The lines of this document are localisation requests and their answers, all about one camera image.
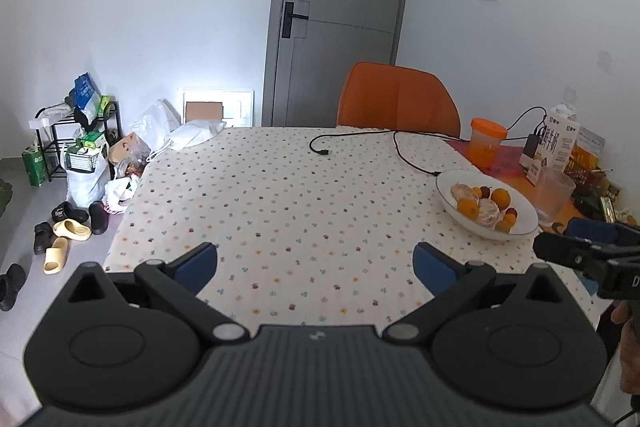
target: white bowl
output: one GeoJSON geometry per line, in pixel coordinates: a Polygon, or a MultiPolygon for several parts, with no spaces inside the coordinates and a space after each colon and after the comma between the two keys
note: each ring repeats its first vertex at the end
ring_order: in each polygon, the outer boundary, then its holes
{"type": "Polygon", "coordinates": [[[436,188],[442,204],[451,217],[469,232],[474,232],[481,237],[491,239],[492,241],[512,241],[513,239],[523,239],[527,235],[538,229],[538,214],[529,200],[520,194],[515,188],[510,187],[504,182],[482,174],[482,172],[473,171],[444,171],[436,178],[436,188]],[[463,183],[469,187],[491,187],[506,188],[511,195],[511,204],[518,211],[518,219],[513,225],[510,233],[499,232],[498,230],[488,229],[482,225],[478,225],[457,210],[456,199],[451,195],[451,185],[463,183]]]}

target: gray floor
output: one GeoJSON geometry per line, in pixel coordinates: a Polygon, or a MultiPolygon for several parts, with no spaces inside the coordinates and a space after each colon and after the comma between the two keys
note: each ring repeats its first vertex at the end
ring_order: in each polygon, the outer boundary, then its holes
{"type": "Polygon", "coordinates": [[[0,273],[11,263],[19,263],[28,273],[13,309],[0,312],[0,427],[13,427],[39,406],[22,365],[27,340],[76,266],[83,261],[103,263],[121,217],[112,217],[103,235],[83,243],[72,241],[64,269],[45,275],[43,257],[33,254],[33,227],[50,220],[51,210],[66,197],[66,182],[58,179],[31,187],[20,158],[0,160],[0,178],[14,190],[0,217],[0,273]]]}

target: orange lid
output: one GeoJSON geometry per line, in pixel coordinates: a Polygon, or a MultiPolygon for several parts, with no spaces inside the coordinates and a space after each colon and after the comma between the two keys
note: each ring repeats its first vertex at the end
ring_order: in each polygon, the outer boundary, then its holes
{"type": "Polygon", "coordinates": [[[497,138],[498,140],[507,138],[507,130],[503,126],[491,120],[485,120],[484,118],[474,118],[471,120],[471,129],[486,134],[491,138],[497,138]]]}

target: beige slipper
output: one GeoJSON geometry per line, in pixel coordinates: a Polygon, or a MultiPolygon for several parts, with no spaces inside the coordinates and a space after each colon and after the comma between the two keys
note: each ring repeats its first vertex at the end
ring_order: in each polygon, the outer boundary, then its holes
{"type": "Polygon", "coordinates": [[[91,229],[78,223],[75,219],[64,219],[53,225],[53,233],[58,237],[86,241],[91,237],[91,229]]]}
{"type": "Polygon", "coordinates": [[[65,267],[66,254],[69,251],[69,241],[66,237],[59,237],[51,248],[44,254],[44,273],[58,273],[65,267]]]}

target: black cable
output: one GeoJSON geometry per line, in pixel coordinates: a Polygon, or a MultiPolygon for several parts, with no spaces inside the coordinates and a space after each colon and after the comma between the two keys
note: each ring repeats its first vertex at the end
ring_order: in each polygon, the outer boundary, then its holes
{"type": "Polygon", "coordinates": [[[394,131],[393,133],[393,138],[394,138],[394,145],[396,146],[396,152],[398,153],[398,156],[400,157],[400,159],[406,163],[407,165],[411,165],[414,169],[418,169],[418,171],[420,172],[424,172],[425,174],[430,174],[431,176],[438,176],[440,174],[442,174],[441,171],[426,171],[424,169],[421,169],[420,167],[418,167],[417,165],[412,164],[407,158],[405,158],[404,156],[402,156],[402,154],[400,153],[400,148],[398,147],[398,140],[396,140],[396,135],[402,131],[394,131]]]}
{"type": "MultiPolygon", "coordinates": [[[[538,124],[538,126],[536,126],[536,130],[535,130],[535,134],[538,133],[538,128],[545,123],[545,118],[546,118],[546,109],[544,107],[542,107],[541,105],[535,105],[534,107],[529,107],[524,113],[522,113],[515,122],[513,122],[511,124],[511,126],[507,129],[507,131],[509,131],[510,129],[513,128],[514,125],[516,125],[519,121],[520,118],[522,118],[523,116],[525,116],[529,111],[532,111],[534,109],[542,109],[545,112],[545,117],[542,119],[542,122],[540,122],[538,124]]],[[[418,167],[417,165],[412,164],[408,159],[406,159],[404,156],[402,156],[401,152],[400,152],[400,148],[398,147],[398,140],[396,139],[396,135],[399,132],[405,132],[407,134],[421,134],[423,136],[434,136],[436,138],[441,138],[441,139],[447,139],[447,140],[456,140],[456,141],[460,141],[460,142],[469,142],[469,140],[465,140],[459,136],[451,136],[449,134],[443,133],[443,132],[427,132],[427,131],[396,131],[396,130],[390,130],[390,129],[382,129],[382,130],[376,130],[376,131],[356,131],[356,132],[342,132],[342,133],[338,133],[338,134],[320,134],[314,138],[311,139],[311,141],[309,142],[309,149],[311,149],[312,152],[319,154],[321,156],[327,156],[331,153],[331,151],[329,149],[314,149],[314,142],[316,140],[319,140],[321,138],[327,138],[327,137],[344,137],[344,136],[357,136],[357,135],[363,135],[363,134],[384,134],[387,132],[392,132],[393,133],[393,139],[394,139],[394,145],[396,146],[396,152],[398,153],[398,157],[405,162],[407,165],[412,166],[414,169],[417,169],[420,172],[424,172],[425,174],[430,174],[431,176],[438,176],[439,174],[441,174],[440,171],[427,171],[425,169],[422,169],[420,167],[418,167]]],[[[526,140],[528,139],[528,136],[523,136],[523,137],[518,137],[518,138],[505,138],[505,140],[526,140]]]]}
{"type": "Polygon", "coordinates": [[[513,122],[511,124],[510,127],[507,127],[507,131],[510,131],[511,129],[513,129],[513,127],[520,121],[520,118],[522,118],[523,116],[525,116],[529,111],[533,111],[534,109],[542,109],[545,112],[545,116],[542,119],[542,122],[540,122],[537,126],[536,126],[536,131],[538,131],[538,127],[540,127],[543,123],[545,123],[545,118],[546,118],[546,109],[544,107],[542,107],[541,105],[534,105],[533,107],[529,107],[524,113],[522,113],[515,122],[513,122]]]}
{"type": "Polygon", "coordinates": [[[619,423],[622,423],[624,420],[626,420],[627,418],[629,418],[630,416],[633,416],[636,414],[637,411],[629,411],[628,413],[626,413],[624,416],[621,416],[620,418],[618,418],[615,422],[613,422],[613,425],[618,425],[619,423]]]}
{"type": "Polygon", "coordinates": [[[314,149],[314,142],[320,138],[327,138],[327,137],[340,137],[340,136],[357,136],[357,135],[362,135],[362,134],[383,134],[383,133],[388,133],[388,132],[392,132],[393,133],[393,139],[394,139],[394,145],[396,146],[396,152],[398,153],[398,157],[405,163],[407,163],[407,165],[412,166],[414,169],[417,169],[420,172],[424,172],[425,174],[430,174],[431,176],[437,176],[438,174],[440,174],[440,171],[427,171],[425,169],[422,169],[420,167],[418,167],[417,165],[412,164],[408,159],[406,159],[404,156],[402,156],[402,153],[400,152],[400,148],[398,146],[398,140],[396,139],[396,135],[399,132],[405,132],[407,134],[421,134],[423,136],[434,136],[436,138],[444,138],[444,139],[448,139],[448,140],[456,140],[456,141],[460,141],[460,142],[469,142],[469,140],[465,140],[459,136],[451,136],[449,134],[446,133],[442,133],[442,132],[427,132],[427,131],[394,131],[394,130],[389,130],[389,129],[384,129],[384,130],[376,130],[376,131],[356,131],[356,132],[343,132],[343,133],[338,133],[338,134],[321,134],[319,136],[314,137],[310,142],[309,142],[309,149],[312,150],[312,152],[319,154],[321,156],[327,156],[328,154],[330,154],[330,150],[329,149],[314,149]]]}

